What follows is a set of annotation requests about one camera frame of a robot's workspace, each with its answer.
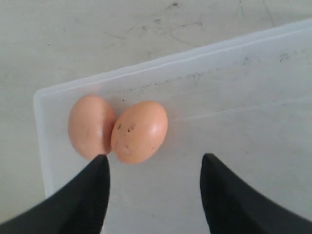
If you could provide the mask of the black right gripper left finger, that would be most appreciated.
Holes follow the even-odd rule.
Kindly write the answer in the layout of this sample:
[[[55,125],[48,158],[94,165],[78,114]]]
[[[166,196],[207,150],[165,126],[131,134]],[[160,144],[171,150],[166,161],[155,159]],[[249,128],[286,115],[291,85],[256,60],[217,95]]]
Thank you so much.
[[[110,195],[106,155],[96,156],[55,194],[0,225],[2,234],[99,234]]]

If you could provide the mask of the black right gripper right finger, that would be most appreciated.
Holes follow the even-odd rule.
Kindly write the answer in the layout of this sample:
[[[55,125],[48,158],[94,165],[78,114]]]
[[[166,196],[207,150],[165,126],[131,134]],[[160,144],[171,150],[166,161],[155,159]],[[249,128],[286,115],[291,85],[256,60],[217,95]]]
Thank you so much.
[[[212,234],[310,234],[311,221],[256,191],[214,154],[200,170],[203,210]]]

